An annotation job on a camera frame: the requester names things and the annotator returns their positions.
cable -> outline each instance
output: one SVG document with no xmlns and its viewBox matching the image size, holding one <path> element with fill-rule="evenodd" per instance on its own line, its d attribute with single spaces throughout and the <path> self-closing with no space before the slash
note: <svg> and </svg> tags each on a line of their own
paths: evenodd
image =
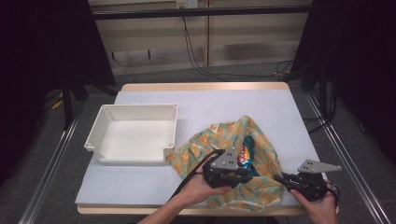
<svg viewBox="0 0 396 224">
<path fill-rule="evenodd" d="M 312 118 L 312 119 L 305 119 L 305 118 L 303 118 L 303 120 L 304 120 L 304 125 L 307 125 L 308 123 L 310 123 L 310 122 L 312 122 L 312 121 L 315 121 L 315 120 L 318 120 L 318 119 L 320 119 L 320 117 L 319 117 L 319 118 Z"/>
<path fill-rule="evenodd" d="M 288 76 L 282 77 L 282 79 L 280 79 L 280 81 L 289 82 L 294 79 L 300 78 L 303 75 L 303 73 L 306 70 L 308 70 L 309 68 L 311 68 L 314 64 L 315 64 L 315 62 L 306 63 L 305 65 L 300 67 L 297 71 L 290 73 Z"/>
<path fill-rule="evenodd" d="M 206 162 L 207 159 L 209 159 L 209 157 L 211 157 L 213 154 L 215 153 L 219 153 L 220 151 L 222 151 L 221 149 L 215 149 L 211 152 L 209 152 L 199 163 L 198 165 L 195 166 L 194 169 L 191 170 L 191 172 L 186 176 L 186 178 L 183 179 L 183 181 L 181 181 L 180 185 L 177 187 L 177 189 L 175 190 L 174 194 L 171 196 L 171 198 L 169 200 L 171 200 L 173 197 L 175 197 L 177 194 L 179 194 L 181 192 L 181 190 L 184 188 L 184 186 L 186 186 L 186 184 L 192 179 L 192 177 L 194 175 L 197 174 L 197 170 L 200 166 L 202 166 L 202 164 L 204 164 Z"/>
<path fill-rule="evenodd" d="M 308 131 L 309 134 L 314 133 L 315 131 L 319 130 L 320 128 L 328 125 L 332 119 L 334 118 L 335 115 L 335 110 L 337 108 L 337 95 L 336 95 L 336 90 L 334 85 L 332 85 L 332 96 L 331 96 L 331 100 L 330 100 L 330 112 L 327 118 L 323 118 L 323 117 L 318 117 L 318 119 L 326 119 L 324 121 L 324 123 L 320 124 L 318 127 Z"/>
<path fill-rule="evenodd" d="M 276 65 L 276 74 L 279 75 L 279 74 L 283 73 L 283 72 L 286 70 L 286 68 L 288 68 L 289 65 L 290 65 L 292 62 L 294 62 L 294 60 L 286 60 L 286 61 L 282 61 L 282 62 L 278 63 L 278 64 Z M 282 68 L 282 70 L 279 71 L 279 66 L 280 66 L 282 63 L 287 63 L 287 64 L 286 64 L 286 66 L 285 66 L 284 68 Z"/>
<path fill-rule="evenodd" d="M 338 207 L 338 202 L 339 202 L 339 198 L 340 198 L 340 195 L 341 195 L 340 188 L 338 188 L 338 186 L 336 184 L 334 184 L 334 183 L 331 183 L 331 182 L 326 182 L 326 183 L 328 183 L 328 184 L 330 184 L 330 185 L 332 185 L 333 187 L 336 188 L 337 193 L 335 193 L 334 190 L 332 190 L 330 188 L 327 188 L 327 191 L 329 191 L 332 194 L 332 196 L 334 197 L 334 199 L 335 199 L 335 201 L 334 201 L 335 202 L 335 207 Z"/>
<path fill-rule="evenodd" d="M 222 81 L 228 81 L 226 79 L 223 79 L 221 77 L 217 77 L 217 76 L 233 76 L 233 77 L 274 77 L 276 76 L 276 74 L 273 75 L 266 75 L 266 76 L 259 76 L 259 75 L 243 75 L 243 74 L 228 74 L 228 73 L 220 73 L 220 74 L 214 74 L 214 73 L 210 73 L 206 70 L 204 70 L 201 66 L 199 66 L 198 62 L 195 59 L 195 55 L 192 49 L 192 43 L 191 43 L 191 39 L 190 39 L 190 34 L 189 34 L 189 30 L 187 28 L 187 23 L 186 23 L 186 19 L 183 17 L 183 22 L 184 22 L 184 35 L 185 35 L 185 39 L 186 39 L 186 45 L 187 45 L 187 52 L 189 53 L 189 59 L 190 59 L 190 63 L 192 65 L 192 67 L 194 68 L 195 71 L 197 71 L 199 74 L 204 75 L 204 76 L 208 76 L 208 77 L 214 77 L 217 79 L 220 79 Z"/>
</svg>

colorful cloth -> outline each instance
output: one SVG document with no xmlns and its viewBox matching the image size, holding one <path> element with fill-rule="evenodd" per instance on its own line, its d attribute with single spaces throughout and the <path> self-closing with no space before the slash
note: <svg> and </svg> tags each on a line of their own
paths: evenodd
<svg viewBox="0 0 396 224">
<path fill-rule="evenodd" d="M 250 117 L 243 116 L 237 122 L 212 124 L 195 134 L 167 160 L 185 178 L 213 148 L 227 151 L 235 147 L 236 156 L 239 156 L 248 135 L 254 139 L 253 165 L 260 176 L 254 176 L 248 183 L 239 184 L 224 195 L 211 196 L 206 202 L 211 209 L 262 211 L 265 205 L 278 202 L 282 196 L 283 186 L 274 180 L 274 175 L 281 175 L 281 167 L 274 147 Z"/>
</svg>

white plastic tray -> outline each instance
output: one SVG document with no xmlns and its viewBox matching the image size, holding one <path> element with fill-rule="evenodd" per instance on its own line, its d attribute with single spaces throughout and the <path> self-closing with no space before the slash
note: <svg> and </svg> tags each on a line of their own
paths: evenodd
<svg viewBox="0 0 396 224">
<path fill-rule="evenodd" d="M 164 164 L 175 150 L 178 105 L 102 105 L 84 145 L 101 162 Z"/>
</svg>

hand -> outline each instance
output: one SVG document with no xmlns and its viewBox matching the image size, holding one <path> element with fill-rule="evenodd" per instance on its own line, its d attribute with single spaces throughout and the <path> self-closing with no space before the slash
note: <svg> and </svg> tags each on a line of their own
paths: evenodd
<svg viewBox="0 0 396 224">
<path fill-rule="evenodd" d="M 197 169 L 197 173 L 202 172 L 202 166 Z M 233 188 L 226 186 L 212 189 L 207 185 L 203 175 L 196 174 L 186 184 L 183 190 L 175 197 L 180 197 L 186 206 L 203 202 L 207 197 L 215 194 L 225 194 Z"/>
<path fill-rule="evenodd" d="M 338 223 L 335 213 L 335 199 L 330 192 L 327 192 L 319 202 L 309 202 L 298 190 L 292 189 L 291 195 L 303 205 L 311 220 L 316 224 L 336 224 Z"/>
</svg>

white paper surface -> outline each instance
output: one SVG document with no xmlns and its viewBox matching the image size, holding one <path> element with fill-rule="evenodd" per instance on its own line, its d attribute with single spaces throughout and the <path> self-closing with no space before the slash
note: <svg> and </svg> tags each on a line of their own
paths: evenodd
<svg viewBox="0 0 396 224">
<path fill-rule="evenodd" d="M 318 161 L 289 90 L 263 91 L 121 91 L 121 104 L 176 104 L 176 149 L 212 123 L 250 116 L 268 137 L 285 173 L 297 174 L 306 160 Z M 84 176 L 77 204 L 164 204 L 181 177 L 169 166 L 105 166 L 95 157 Z M 295 205 L 286 191 L 276 205 Z"/>
</svg>

